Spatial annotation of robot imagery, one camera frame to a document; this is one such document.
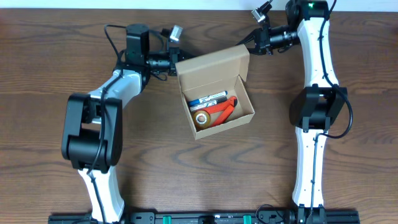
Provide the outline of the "cardboard box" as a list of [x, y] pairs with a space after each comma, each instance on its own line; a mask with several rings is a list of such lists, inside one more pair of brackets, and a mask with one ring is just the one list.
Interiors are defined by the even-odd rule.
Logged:
[[[184, 60], [175, 66], [182, 105], [195, 139], [226, 131], [252, 120], [255, 111], [244, 87], [249, 67], [249, 51], [245, 45]], [[222, 91], [227, 92], [227, 98], [237, 98], [234, 111], [217, 126], [213, 126], [213, 123], [222, 112], [209, 113], [206, 116], [209, 126], [199, 128], [188, 103]]]

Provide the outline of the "black marker pen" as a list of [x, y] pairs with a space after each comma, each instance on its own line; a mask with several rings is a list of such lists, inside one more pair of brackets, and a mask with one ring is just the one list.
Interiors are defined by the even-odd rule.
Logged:
[[216, 99], [211, 100], [211, 101], [207, 101], [207, 102], [204, 102], [204, 103], [200, 103], [200, 104], [191, 106], [191, 107], [189, 107], [189, 110], [191, 112], [195, 112], [195, 111], [198, 111], [198, 110], [202, 110], [203, 108], [207, 108], [207, 107], [214, 106], [214, 105], [217, 105], [219, 103], [225, 102], [226, 100], [227, 100], [227, 97], [222, 96], [220, 98], [216, 98]]

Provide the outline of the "blue marker pen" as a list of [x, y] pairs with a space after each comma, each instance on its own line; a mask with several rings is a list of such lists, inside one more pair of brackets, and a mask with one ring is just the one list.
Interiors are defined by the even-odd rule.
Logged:
[[208, 95], [208, 96], [205, 96], [205, 97], [193, 100], [193, 101], [189, 101], [188, 102], [188, 106], [195, 106], [195, 105], [198, 105], [200, 103], [204, 103], [204, 102], [211, 101], [213, 99], [216, 99], [216, 98], [219, 98], [219, 97], [222, 97], [222, 96], [226, 96], [227, 94], [228, 94], [227, 91], [221, 91], [219, 93]]

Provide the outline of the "red utility knife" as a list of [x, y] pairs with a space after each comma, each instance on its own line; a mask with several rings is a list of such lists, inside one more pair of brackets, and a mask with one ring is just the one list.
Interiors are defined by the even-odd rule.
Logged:
[[220, 111], [224, 111], [228, 106], [232, 106], [233, 108], [237, 105], [238, 99], [235, 96], [230, 97], [228, 100], [218, 103], [217, 105], [209, 106], [204, 108], [203, 110], [206, 111], [208, 114], [217, 113]]

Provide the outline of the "yellow tape roll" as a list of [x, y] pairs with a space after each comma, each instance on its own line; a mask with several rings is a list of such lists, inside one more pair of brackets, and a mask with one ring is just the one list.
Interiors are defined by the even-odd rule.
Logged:
[[206, 129], [211, 123], [210, 115], [206, 111], [203, 111], [203, 110], [196, 111], [193, 114], [192, 118], [193, 118], [194, 125], [198, 129]]

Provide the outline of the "red and chrome stapler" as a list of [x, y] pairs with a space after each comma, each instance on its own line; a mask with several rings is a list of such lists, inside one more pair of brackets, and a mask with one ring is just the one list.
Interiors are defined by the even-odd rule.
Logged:
[[234, 106], [229, 105], [218, 117], [217, 119], [213, 122], [211, 127], [218, 126], [220, 124], [223, 124], [226, 119], [231, 115], [231, 113], [234, 111]]

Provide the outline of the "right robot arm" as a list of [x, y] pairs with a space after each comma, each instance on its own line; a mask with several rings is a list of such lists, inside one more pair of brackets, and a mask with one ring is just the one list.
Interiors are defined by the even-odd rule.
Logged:
[[271, 2], [252, 11], [259, 24], [241, 44], [254, 42], [253, 55], [283, 53], [300, 45], [304, 62], [303, 90], [289, 108], [298, 146], [297, 175], [292, 194], [300, 213], [317, 217], [324, 211], [322, 194], [323, 151], [329, 130], [343, 106], [349, 106], [348, 92], [340, 86], [330, 53], [329, 27], [334, 5], [327, 1], [288, 1], [287, 24], [271, 27], [267, 13]]

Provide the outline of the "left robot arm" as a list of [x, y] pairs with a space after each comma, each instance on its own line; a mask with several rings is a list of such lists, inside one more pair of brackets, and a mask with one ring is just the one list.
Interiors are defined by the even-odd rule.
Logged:
[[125, 202], [120, 194], [116, 165], [123, 149], [123, 109], [142, 93], [150, 77], [175, 75], [177, 62], [186, 59], [171, 42], [180, 40], [182, 27], [156, 32], [131, 24], [126, 48], [115, 50], [111, 78], [99, 88], [69, 96], [62, 136], [62, 156], [84, 180], [92, 211], [87, 215], [52, 215], [49, 223], [124, 223]]

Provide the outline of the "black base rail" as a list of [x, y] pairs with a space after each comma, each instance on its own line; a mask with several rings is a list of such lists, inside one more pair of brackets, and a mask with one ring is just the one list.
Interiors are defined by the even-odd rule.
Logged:
[[288, 211], [261, 210], [257, 213], [153, 213], [134, 212], [123, 215], [119, 223], [130, 224], [259, 224], [259, 223], [359, 223], [354, 210], [314, 211], [312, 216]]

